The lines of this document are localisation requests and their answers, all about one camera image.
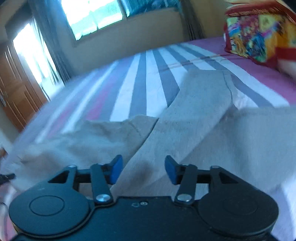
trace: bed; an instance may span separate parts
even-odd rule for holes
[[[115,61],[73,79],[18,137],[2,163],[1,172],[6,173],[5,163],[17,158],[30,144],[71,132],[83,120],[123,121],[135,115],[158,117],[174,101],[182,78],[190,69],[230,71],[240,96],[235,103],[238,109],[296,103],[296,84],[289,77],[228,54],[224,46],[222,37],[170,45]],[[294,183],[296,180],[290,180],[270,193],[281,210],[274,229],[280,240],[296,238]],[[15,195],[9,184],[0,187],[0,197],[7,205]],[[9,220],[5,222],[10,239],[14,235],[12,224]]]

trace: white stripe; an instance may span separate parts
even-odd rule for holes
[[[48,120],[47,124],[43,128],[43,130],[39,133],[39,135],[36,137],[35,142],[40,143],[42,142],[48,132],[51,130],[52,125],[55,123],[55,121],[59,118],[61,113],[65,110],[65,108],[68,106],[68,104],[72,101],[72,99],[77,95],[81,89],[83,89],[90,80],[93,79],[93,77],[97,74],[97,71],[91,72],[85,79],[72,91],[72,93],[59,105],[57,110],[51,115],[50,119]]]
[[[293,224],[293,240],[296,239],[296,177],[292,176],[282,185],[282,190],[286,196],[287,203],[290,207],[290,217]]]
[[[256,108],[258,107],[256,103],[247,95],[242,93],[237,89],[237,96],[233,100],[233,104],[237,109],[243,109],[243,108]]]
[[[133,88],[137,77],[141,54],[135,55],[117,96],[110,121],[124,121],[128,119],[133,97]]]
[[[152,50],[146,52],[147,116],[159,117],[168,107]]]
[[[187,43],[183,43],[182,45],[188,48],[191,48],[192,50],[195,50],[201,53],[202,55],[208,56],[211,59],[216,60],[219,64],[221,64],[222,66],[230,70],[233,74],[235,74],[246,86],[251,88],[253,91],[257,92],[267,101],[269,101],[274,107],[289,106],[288,101],[284,97],[282,97],[277,92],[273,91],[266,85],[259,82],[256,78],[251,76],[247,71],[235,65],[228,59],[225,59],[221,56],[217,56],[217,54],[212,53],[208,50],[202,49],[195,45],[191,45]]]
[[[158,51],[165,63],[170,68],[170,71],[172,72],[178,86],[180,87],[187,70],[165,48],[159,48]]]
[[[92,96],[96,93],[98,88],[100,88],[101,84],[104,82],[104,80],[110,75],[112,70],[117,66],[118,61],[115,61],[108,70],[104,73],[102,77],[100,77],[97,82],[92,86],[92,88],[89,90],[89,92],[86,94],[84,99],[80,102],[77,109],[74,111],[74,113],[71,115],[67,125],[62,129],[62,133],[67,133],[73,131],[75,124],[80,119],[82,112],[84,111],[86,105],[89,103]]]
[[[193,63],[197,68],[202,70],[215,70],[212,66],[210,66],[206,61],[203,61],[196,56],[194,56],[191,53],[188,53],[183,48],[177,46],[177,45],[170,45],[170,47],[178,52],[181,56],[183,56],[185,59],[189,60],[191,63]]]

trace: wooden door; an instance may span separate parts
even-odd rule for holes
[[[47,102],[35,79],[28,79],[13,43],[0,51],[0,104],[16,128],[21,131]]]

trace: colorful pillow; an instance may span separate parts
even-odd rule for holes
[[[279,59],[296,61],[293,11],[277,1],[227,1],[238,3],[225,13],[227,52],[273,68],[278,68]]]

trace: wall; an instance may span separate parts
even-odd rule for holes
[[[185,40],[180,14],[174,9],[161,9],[122,20],[77,41],[76,46],[68,26],[58,21],[58,16],[55,18],[60,44],[77,74]]]
[[[7,40],[5,24],[27,0],[7,0],[0,6],[0,42]]]
[[[18,135],[19,132],[0,108],[0,146],[3,146],[7,153],[10,153],[12,144]]]
[[[207,38],[223,35],[225,11],[230,5],[224,0],[191,0]]]

